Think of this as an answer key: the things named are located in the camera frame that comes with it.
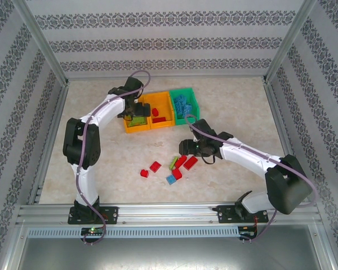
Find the green plastic bin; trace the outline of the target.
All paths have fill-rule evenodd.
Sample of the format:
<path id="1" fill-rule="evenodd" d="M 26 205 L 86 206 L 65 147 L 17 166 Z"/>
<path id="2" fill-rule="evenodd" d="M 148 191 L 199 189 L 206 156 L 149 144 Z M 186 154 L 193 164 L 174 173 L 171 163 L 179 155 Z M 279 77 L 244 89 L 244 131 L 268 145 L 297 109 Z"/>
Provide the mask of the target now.
<path id="1" fill-rule="evenodd" d="M 174 108 L 174 117 L 175 117 L 175 124 L 176 125 L 183 125 L 186 124 L 186 121 L 189 121 L 190 123 L 194 123 L 195 120 L 198 120 L 200 117 L 200 108 L 199 104 L 197 102 L 196 96 L 194 94 L 194 91 L 192 88 L 182 88 L 182 89 L 174 89 L 170 90 L 170 97 L 171 97 L 171 102 Z M 177 113 L 174 107 L 174 98 L 179 96 L 179 95 L 184 95 L 187 97 L 187 104 L 192 105 L 192 111 L 190 115 L 187 115 L 185 119 L 177 119 Z"/>

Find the aluminium frame post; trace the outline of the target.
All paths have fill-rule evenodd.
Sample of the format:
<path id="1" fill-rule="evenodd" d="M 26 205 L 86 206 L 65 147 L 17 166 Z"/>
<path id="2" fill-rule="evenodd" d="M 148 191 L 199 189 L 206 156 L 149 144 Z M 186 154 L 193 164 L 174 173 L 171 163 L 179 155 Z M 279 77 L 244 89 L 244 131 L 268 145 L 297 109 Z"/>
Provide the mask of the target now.
<path id="1" fill-rule="evenodd" d="M 309 16 L 310 12 L 312 11 L 315 3 L 317 0 L 304 0 L 301 7 L 299 8 L 293 22 L 285 35 L 281 45 L 277 53 L 275 54 L 273 61 L 269 65 L 269 68 L 265 75 L 263 76 L 263 85 L 268 85 L 268 83 L 272 80 L 273 76 L 276 74 L 277 70 L 279 69 L 282 61 L 286 57 L 286 54 L 292 43 L 295 41 L 300 28 L 304 24 L 306 18 Z"/>
<path id="2" fill-rule="evenodd" d="M 45 59 L 49 63 L 52 71 L 58 78 L 59 82 L 61 83 L 62 86 L 67 86 L 68 78 L 66 77 L 42 29 L 40 28 L 33 13 L 31 12 L 26 0 L 12 0 L 12 3 L 14 4 L 18 13 L 20 14 L 23 22 L 30 31 L 37 46 L 42 51 Z"/>

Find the aluminium frame leg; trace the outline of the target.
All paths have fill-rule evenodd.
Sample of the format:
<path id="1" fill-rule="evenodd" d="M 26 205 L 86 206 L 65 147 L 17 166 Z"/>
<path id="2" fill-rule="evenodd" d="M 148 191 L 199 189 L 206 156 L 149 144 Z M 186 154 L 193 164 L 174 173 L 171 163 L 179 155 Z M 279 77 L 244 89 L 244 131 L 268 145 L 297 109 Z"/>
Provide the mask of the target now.
<path id="1" fill-rule="evenodd" d="M 338 263 L 335 259 L 333 249 L 326 234 L 324 225 L 308 225 L 314 250 L 321 270 L 338 270 Z"/>
<path id="2" fill-rule="evenodd" d="M 28 229 L 25 225 L 16 224 L 8 235 L 3 252 L 0 255 L 0 270 L 18 270 L 25 248 Z"/>

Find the grey metal sheet panel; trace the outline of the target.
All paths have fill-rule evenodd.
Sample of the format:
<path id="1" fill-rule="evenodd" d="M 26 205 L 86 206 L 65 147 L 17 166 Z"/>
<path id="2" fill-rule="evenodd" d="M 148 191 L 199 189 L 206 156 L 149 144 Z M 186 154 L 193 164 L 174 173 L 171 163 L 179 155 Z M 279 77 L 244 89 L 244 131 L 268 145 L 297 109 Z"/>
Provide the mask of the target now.
<path id="1" fill-rule="evenodd" d="M 234 238 L 29 238 L 8 270 L 331 270 L 300 241 L 242 243 Z"/>

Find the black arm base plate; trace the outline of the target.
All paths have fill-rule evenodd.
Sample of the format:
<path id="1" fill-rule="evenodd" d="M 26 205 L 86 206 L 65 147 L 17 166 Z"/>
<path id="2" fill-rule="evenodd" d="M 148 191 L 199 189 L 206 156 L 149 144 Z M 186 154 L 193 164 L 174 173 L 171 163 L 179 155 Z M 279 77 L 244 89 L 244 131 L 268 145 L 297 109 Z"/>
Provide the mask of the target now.
<path id="1" fill-rule="evenodd" d="M 242 206 L 218 205 L 212 209 L 217 212 L 219 223 L 267 223 L 268 215 L 264 211 L 258 211 L 254 214 L 249 213 Z"/>
<path id="2" fill-rule="evenodd" d="M 97 211 L 104 218 L 105 224 L 117 224 L 117 207 L 100 206 Z M 91 208 L 87 206 L 83 209 L 72 206 L 69 211 L 68 224 L 103 224 L 103 221 Z"/>

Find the aluminium frame cross rail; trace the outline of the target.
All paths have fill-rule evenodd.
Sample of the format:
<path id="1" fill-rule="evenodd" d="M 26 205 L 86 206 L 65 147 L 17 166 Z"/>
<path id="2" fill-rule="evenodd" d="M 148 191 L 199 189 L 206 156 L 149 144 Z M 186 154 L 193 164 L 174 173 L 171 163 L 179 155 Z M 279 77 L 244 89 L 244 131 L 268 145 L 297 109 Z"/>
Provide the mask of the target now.
<path id="1" fill-rule="evenodd" d="M 68 81 L 85 81 L 85 80 L 116 80 L 126 79 L 133 71 L 112 71 L 112 72 L 67 72 L 66 77 Z M 214 72 L 213 70 L 151 70 L 149 71 L 151 80 L 157 78 L 265 78 L 265 74 L 254 72 L 253 74 L 246 74 L 244 70 L 239 72 L 229 73 L 228 70 Z"/>

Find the small controller circuit board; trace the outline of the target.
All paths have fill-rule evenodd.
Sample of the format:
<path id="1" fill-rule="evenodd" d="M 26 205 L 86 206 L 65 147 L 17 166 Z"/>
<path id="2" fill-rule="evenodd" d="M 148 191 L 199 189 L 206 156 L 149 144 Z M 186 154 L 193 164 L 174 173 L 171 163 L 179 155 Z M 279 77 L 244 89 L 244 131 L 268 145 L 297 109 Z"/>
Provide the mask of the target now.
<path id="1" fill-rule="evenodd" d="M 238 230 L 240 238 L 244 240 L 253 240 L 257 236 L 256 226 L 239 226 Z"/>
<path id="2" fill-rule="evenodd" d="M 84 227 L 81 229 L 81 236 L 101 236 L 104 232 L 102 227 Z"/>

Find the aluminium frame floor rail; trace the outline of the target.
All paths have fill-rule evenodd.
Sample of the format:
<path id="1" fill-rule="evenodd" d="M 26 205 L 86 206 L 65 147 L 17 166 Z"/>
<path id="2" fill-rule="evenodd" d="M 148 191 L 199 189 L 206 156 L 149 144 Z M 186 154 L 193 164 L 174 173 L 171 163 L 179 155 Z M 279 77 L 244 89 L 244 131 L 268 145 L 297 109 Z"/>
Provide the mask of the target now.
<path id="1" fill-rule="evenodd" d="M 266 97 L 268 99 L 269 107 L 273 116 L 273 120 L 279 135 L 279 140 L 281 146 L 283 148 L 284 154 L 293 154 L 293 150 L 290 144 L 289 137 L 287 135 L 285 125 L 277 104 L 277 100 L 275 99 L 275 95 L 271 85 L 269 85 L 266 81 L 263 82 L 264 91 Z"/>
<path id="2" fill-rule="evenodd" d="M 50 129 L 48 130 L 47 139 L 45 141 L 44 148 L 42 151 L 41 160 L 35 172 L 34 182 L 29 193 L 30 196 L 28 197 L 27 200 L 28 205 L 35 204 L 39 187 L 43 186 L 45 182 L 48 166 L 50 164 L 50 158 L 54 148 L 56 135 L 59 129 L 60 120 L 63 113 L 69 87 L 70 82 L 67 82 L 66 86 L 63 86 L 61 88 L 60 95 L 58 96 L 55 111 L 53 113 L 52 121 L 50 124 Z"/>

